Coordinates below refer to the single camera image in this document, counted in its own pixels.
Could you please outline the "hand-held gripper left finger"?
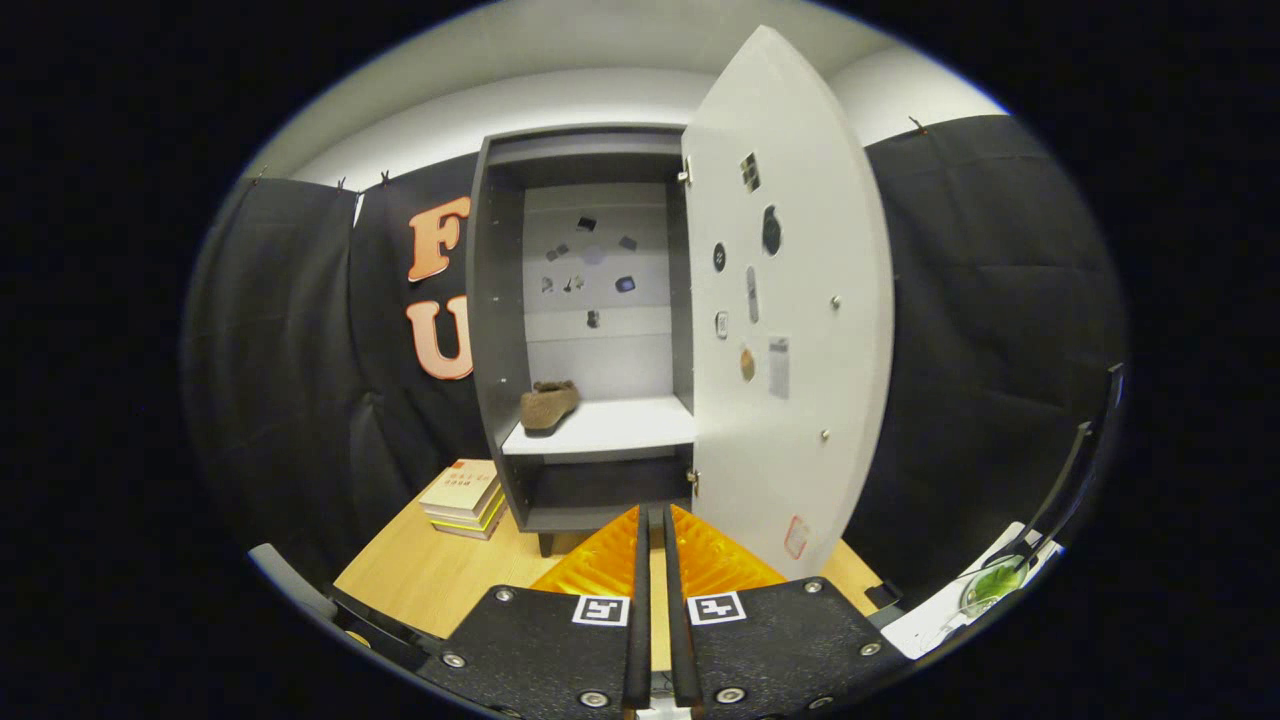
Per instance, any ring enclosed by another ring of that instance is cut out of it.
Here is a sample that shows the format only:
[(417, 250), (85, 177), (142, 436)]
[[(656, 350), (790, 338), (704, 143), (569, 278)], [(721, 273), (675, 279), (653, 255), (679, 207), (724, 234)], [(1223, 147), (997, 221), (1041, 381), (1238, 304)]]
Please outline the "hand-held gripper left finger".
[(608, 521), (530, 587), (493, 585), (416, 676), (500, 716), (631, 716), (650, 700), (649, 515)]

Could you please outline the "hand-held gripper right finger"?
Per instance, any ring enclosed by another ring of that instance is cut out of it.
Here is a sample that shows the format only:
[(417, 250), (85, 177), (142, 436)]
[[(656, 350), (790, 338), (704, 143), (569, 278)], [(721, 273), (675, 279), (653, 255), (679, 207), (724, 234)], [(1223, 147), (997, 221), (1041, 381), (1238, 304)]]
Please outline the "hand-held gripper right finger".
[(675, 698), (694, 716), (836, 716), (913, 661), (824, 577), (692, 587), (694, 516), (664, 511)]

